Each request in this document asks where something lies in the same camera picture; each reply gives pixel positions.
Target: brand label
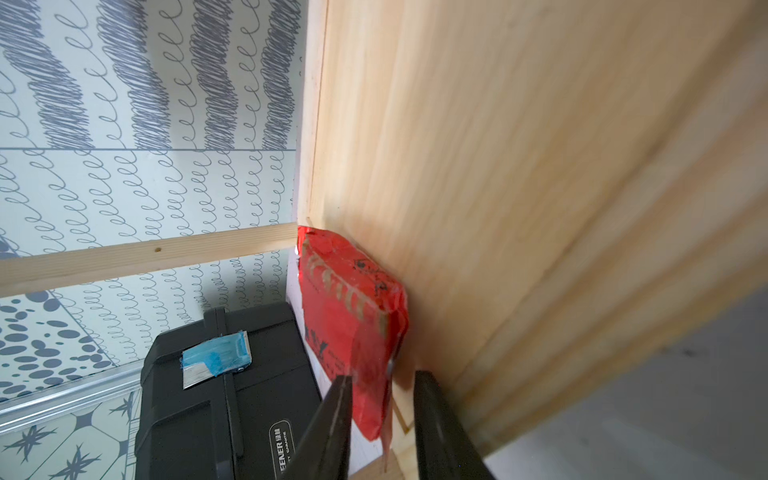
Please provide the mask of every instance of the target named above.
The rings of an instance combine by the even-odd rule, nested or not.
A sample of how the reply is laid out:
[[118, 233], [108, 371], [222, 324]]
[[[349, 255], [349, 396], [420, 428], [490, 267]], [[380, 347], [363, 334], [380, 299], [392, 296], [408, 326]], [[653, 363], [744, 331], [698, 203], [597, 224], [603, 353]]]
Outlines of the brand label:
[[270, 427], [270, 446], [272, 447], [272, 465], [277, 480], [285, 471], [293, 457], [293, 433], [288, 420], [280, 420]]

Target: wood grain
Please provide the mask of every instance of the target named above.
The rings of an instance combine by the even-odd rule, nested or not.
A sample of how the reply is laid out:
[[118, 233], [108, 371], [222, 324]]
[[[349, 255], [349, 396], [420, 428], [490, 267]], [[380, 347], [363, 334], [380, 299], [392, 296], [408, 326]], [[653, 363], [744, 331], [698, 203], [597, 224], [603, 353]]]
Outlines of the wood grain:
[[323, 53], [326, 40], [328, 0], [310, 0], [306, 11], [306, 50], [304, 51], [304, 90], [299, 122], [299, 147], [296, 191], [306, 192], [296, 198], [296, 221], [309, 225], [309, 202], [315, 158], [317, 115], [320, 104], [320, 81], [323, 73]]
[[328, 1], [298, 196], [409, 292], [406, 478], [414, 368], [489, 452], [755, 288], [765, 32], [749, 0]]
[[387, 459], [386, 469], [384, 468], [384, 457], [381, 456], [355, 472], [349, 477], [349, 480], [403, 480], [404, 478], [397, 458], [390, 455]]
[[0, 297], [296, 246], [296, 224], [0, 260]]

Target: loop pattern wallpaper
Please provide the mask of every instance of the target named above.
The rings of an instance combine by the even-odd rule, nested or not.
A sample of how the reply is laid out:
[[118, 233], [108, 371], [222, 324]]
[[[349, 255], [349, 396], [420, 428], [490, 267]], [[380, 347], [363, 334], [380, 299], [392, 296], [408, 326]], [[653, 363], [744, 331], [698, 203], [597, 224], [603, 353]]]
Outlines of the loop pattern wallpaper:
[[[304, 12], [0, 2], [0, 259], [290, 221]], [[209, 308], [281, 301], [286, 258], [0, 299], [0, 401], [141, 360]]]

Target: plywood panel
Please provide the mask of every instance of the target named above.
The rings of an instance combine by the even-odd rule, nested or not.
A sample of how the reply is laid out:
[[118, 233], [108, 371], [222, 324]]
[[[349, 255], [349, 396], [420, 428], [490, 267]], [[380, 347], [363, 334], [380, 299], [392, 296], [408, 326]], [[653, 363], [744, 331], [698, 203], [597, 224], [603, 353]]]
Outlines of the plywood panel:
[[300, 196], [409, 291], [397, 452], [414, 368], [489, 451], [765, 253], [761, 8], [483, 5], [327, 6]]
[[405, 477], [402, 476], [397, 458], [390, 455], [386, 465], [384, 465], [384, 457], [378, 457], [349, 478], [350, 480], [403, 480]]

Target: wall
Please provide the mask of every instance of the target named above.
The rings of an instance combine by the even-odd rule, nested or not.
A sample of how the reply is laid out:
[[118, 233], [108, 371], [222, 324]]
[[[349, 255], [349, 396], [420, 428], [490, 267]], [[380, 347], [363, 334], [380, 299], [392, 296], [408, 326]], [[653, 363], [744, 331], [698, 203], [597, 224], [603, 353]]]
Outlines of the wall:
[[[0, 258], [290, 221], [304, 3], [0, 4]], [[282, 300], [286, 253], [0, 299], [0, 401]]]
[[498, 480], [768, 478], [768, 288], [490, 455]]
[[133, 480], [141, 390], [0, 436], [3, 480]]

